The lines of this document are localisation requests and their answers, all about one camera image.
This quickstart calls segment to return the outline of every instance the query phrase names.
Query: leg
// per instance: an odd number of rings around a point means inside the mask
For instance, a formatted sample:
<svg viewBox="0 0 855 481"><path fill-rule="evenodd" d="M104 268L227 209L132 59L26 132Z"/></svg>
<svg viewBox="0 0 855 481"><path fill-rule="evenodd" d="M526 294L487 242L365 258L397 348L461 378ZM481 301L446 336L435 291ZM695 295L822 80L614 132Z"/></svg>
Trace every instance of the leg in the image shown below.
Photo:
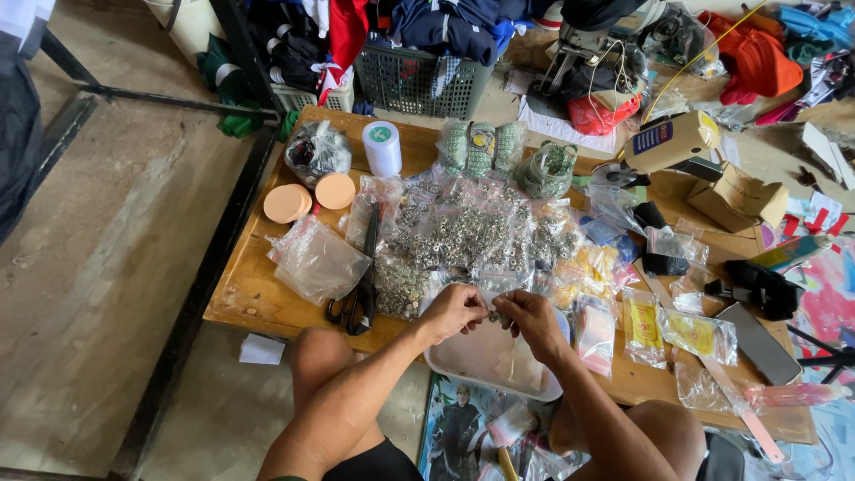
<svg viewBox="0 0 855 481"><path fill-rule="evenodd" d="M647 401L628 409L626 415L653 442L681 481L698 476L706 452L706 438L700 422L682 406L664 401ZM564 456L569 451L587 452L587 443L569 405L562 402L549 432L552 451ZM597 467L586 463L569 481L600 479Z"/></svg>
<svg viewBox="0 0 855 481"><path fill-rule="evenodd" d="M299 416L318 389L356 364L357 359L347 340L334 330L317 327L304 329L297 336L296 344L291 371L294 382L294 416ZM385 439L380 427L373 423L346 459L380 445Z"/></svg>

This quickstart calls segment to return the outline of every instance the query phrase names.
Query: hand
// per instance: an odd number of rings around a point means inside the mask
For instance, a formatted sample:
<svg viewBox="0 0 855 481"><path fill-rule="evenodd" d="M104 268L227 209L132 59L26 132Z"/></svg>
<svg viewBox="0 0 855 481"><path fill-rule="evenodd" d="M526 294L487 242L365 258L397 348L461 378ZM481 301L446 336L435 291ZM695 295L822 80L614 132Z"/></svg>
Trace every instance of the hand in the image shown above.
<svg viewBox="0 0 855 481"><path fill-rule="evenodd" d="M414 324L436 346L458 332L475 330L489 313L476 286L455 283L446 286Z"/></svg>
<svg viewBox="0 0 855 481"><path fill-rule="evenodd" d="M546 297L516 290L498 295L492 303L499 314L514 321L510 325L511 335L522 334L534 358L547 367L565 350L572 351Z"/></svg>

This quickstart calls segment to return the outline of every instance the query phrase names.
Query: scissors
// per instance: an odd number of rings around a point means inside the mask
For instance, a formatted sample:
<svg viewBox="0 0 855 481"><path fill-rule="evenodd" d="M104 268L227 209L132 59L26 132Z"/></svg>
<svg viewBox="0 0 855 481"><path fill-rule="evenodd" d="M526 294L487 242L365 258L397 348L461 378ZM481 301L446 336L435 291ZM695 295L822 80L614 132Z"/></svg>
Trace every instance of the scissors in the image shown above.
<svg viewBox="0 0 855 481"><path fill-rule="evenodd" d="M369 229L365 235L365 247L363 253L371 258L371 265L365 271L363 277L353 290L341 300L341 306L336 309L337 300L330 300L327 303L327 321L333 324L341 324L347 319L345 327L347 334L351 336L359 336L374 325L374 312L377 305L377 293L374 290L374 284L371 283L374 278L374 249L377 247L377 223L380 218L380 205L371 205L371 218L369 219ZM357 304L363 307L363 315L356 320Z"/></svg>

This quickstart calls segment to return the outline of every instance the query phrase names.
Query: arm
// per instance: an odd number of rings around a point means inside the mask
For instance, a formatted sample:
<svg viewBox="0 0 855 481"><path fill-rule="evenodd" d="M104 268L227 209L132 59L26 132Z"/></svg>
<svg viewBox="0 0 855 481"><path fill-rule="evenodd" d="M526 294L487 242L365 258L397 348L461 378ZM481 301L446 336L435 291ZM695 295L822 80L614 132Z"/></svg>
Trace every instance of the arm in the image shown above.
<svg viewBox="0 0 855 481"><path fill-rule="evenodd" d="M546 298L512 291L493 303L514 320L513 336L522 334L534 357L556 374L603 479L677 480L653 442L600 388L564 340Z"/></svg>
<svg viewBox="0 0 855 481"><path fill-rule="evenodd" d="M427 347L468 333L487 315L474 286L452 284L380 351L334 377L276 438L258 474L319 480L357 445L408 365Z"/></svg>

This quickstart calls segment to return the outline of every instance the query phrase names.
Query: white tape roll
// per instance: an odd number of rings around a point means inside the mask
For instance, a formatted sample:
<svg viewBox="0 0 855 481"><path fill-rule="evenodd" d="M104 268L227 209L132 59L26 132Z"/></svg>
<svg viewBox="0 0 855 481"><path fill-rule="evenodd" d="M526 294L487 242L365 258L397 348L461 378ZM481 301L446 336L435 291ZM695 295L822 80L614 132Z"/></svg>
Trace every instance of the white tape roll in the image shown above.
<svg viewBox="0 0 855 481"><path fill-rule="evenodd" d="M366 125L363 144L372 174L388 178L401 173L401 141L394 124L377 121Z"/></svg>

